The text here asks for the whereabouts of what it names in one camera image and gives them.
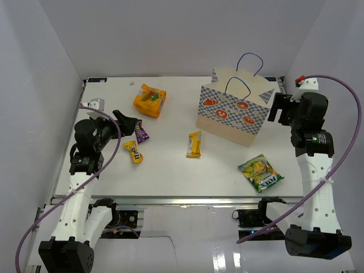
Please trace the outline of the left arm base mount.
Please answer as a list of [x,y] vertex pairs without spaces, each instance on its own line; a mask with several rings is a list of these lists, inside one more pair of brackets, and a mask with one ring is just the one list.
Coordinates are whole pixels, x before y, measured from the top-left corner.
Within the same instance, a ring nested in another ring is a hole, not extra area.
[[128,226],[130,228],[136,228],[138,223],[138,211],[137,210],[116,210],[113,213],[111,222],[106,226],[107,228],[114,228],[116,226]]

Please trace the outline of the yellow snack bar packet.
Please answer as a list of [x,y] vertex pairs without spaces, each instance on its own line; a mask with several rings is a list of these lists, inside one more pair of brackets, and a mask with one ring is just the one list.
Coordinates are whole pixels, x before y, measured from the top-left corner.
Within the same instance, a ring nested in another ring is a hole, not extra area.
[[188,158],[199,158],[201,156],[200,144],[201,144],[202,131],[197,131],[189,134],[189,147],[187,151]]

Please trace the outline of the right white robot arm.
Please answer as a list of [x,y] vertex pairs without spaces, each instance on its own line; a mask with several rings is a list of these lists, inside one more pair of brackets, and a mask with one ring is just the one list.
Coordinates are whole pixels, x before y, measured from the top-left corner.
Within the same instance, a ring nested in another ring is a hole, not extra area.
[[300,168],[304,203],[303,215],[293,214],[285,201],[264,197],[258,204],[257,221],[265,227],[276,225],[284,233],[286,250],[291,256],[332,260],[350,250],[351,237],[343,235],[333,200],[332,169],[334,145],[325,131],[324,116],[328,99],[305,92],[299,99],[276,94],[268,116],[291,128],[291,143]]

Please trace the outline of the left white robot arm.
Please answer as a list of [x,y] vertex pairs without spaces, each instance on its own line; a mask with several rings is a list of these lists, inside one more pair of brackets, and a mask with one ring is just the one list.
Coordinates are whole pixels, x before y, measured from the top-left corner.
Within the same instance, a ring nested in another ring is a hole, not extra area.
[[91,272],[94,246],[103,230],[119,223],[113,199],[96,201],[90,208],[93,189],[107,163],[102,150],[112,139],[134,133],[139,119],[113,110],[114,118],[97,110],[95,117],[76,122],[75,144],[70,150],[69,191],[59,221],[38,252],[48,272]]

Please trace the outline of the green fox's candy bag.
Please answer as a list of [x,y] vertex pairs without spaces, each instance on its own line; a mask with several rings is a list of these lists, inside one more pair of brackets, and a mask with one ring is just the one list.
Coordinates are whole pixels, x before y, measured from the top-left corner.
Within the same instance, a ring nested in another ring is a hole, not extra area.
[[258,193],[262,193],[284,179],[263,154],[239,165],[238,169]]

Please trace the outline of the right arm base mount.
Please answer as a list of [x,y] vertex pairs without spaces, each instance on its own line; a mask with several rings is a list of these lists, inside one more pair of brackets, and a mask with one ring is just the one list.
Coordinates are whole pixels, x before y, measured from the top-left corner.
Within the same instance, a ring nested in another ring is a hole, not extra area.
[[[268,221],[260,218],[257,209],[236,209],[231,214],[232,219],[238,224],[239,239],[251,235],[264,227]],[[257,235],[252,241],[283,240],[284,234],[275,226],[264,234]]]

